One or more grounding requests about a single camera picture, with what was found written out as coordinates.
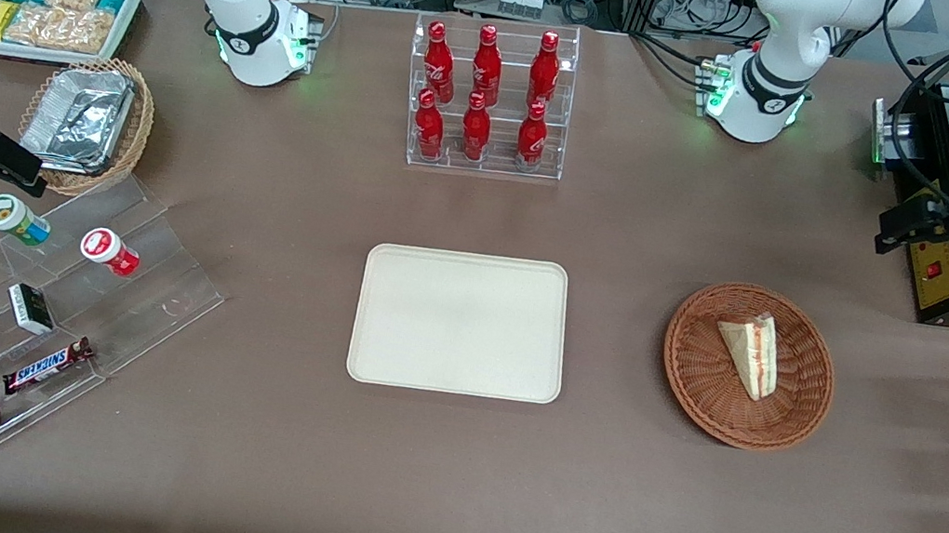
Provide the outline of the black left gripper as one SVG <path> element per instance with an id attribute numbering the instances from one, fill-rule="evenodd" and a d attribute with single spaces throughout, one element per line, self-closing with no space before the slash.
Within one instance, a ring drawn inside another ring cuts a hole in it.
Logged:
<path id="1" fill-rule="evenodd" d="M 899 204 L 879 214 L 875 252 L 887 255 L 918 242 L 949 243 L 949 207 L 928 188 L 913 193 L 909 205 Z"/>

